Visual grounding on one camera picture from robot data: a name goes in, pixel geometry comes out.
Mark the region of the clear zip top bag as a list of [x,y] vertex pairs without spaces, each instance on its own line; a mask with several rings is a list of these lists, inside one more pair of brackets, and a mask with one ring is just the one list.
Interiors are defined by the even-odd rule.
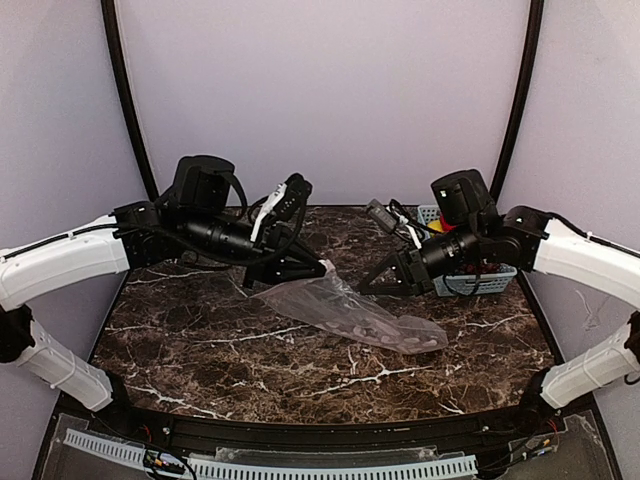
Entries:
[[271,287],[255,297],[277,314],[366,345],[405,355],[448,346],[443,328],[411,315],[395,316],[355,292],[328,260],[321,277]]

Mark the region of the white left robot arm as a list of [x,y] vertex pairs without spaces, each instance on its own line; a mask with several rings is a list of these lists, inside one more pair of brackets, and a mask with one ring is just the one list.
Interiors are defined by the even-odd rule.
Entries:
[[91,413],[130,406],[122,380],[57,340],[44,318],[48,297],[71,303],[91,283],[169,260],[242,267],[248,283],[316,278],[326,268],[277,213],[249,226],[227,215],[141,202],[24,246],[1,251],[1,361],[21,367]]

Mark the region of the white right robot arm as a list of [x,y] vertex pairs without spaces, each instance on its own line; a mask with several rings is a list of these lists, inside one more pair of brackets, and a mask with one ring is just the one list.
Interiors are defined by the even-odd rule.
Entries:
[[639,254],[577,228],[562,216],[518,206],[482,229],[460,225],[417,246],[389,253],[358,286],[366,295],[418,296],[436,278],[475,260],[577,283],[583,325],[592,328],[601,308],[585,289],[616,298],[634,309],[630,318],[583,353],[533,375],[520,400],[529,415],[549,416],[585,394],[618,379],[639,379]]

